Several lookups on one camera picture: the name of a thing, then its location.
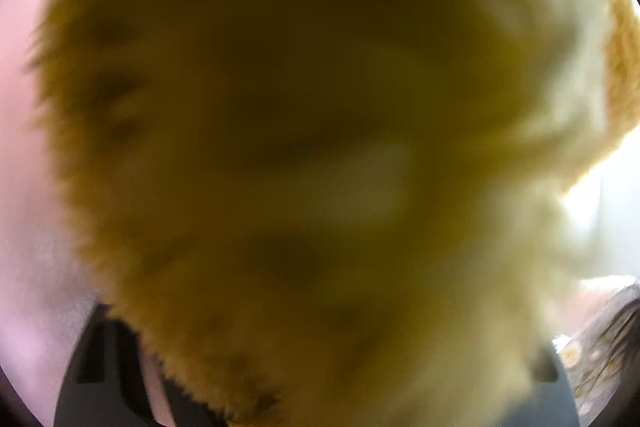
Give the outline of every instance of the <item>cream fur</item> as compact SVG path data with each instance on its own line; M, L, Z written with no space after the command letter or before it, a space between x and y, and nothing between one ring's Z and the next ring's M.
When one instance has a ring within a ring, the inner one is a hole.
M603 126L605 6L51 0L79 254L236 421L491 422L574 266L558 192Z

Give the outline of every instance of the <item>patterned fabric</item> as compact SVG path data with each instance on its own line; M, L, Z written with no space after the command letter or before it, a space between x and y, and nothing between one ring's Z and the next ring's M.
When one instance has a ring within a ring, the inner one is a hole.
M622 288L559 350L574 392L580 427L593 422L620 385L622 354L610 357L609 353L616 335L628 327L625 324L633 311L612 322L626 304L639 298L637 283Z

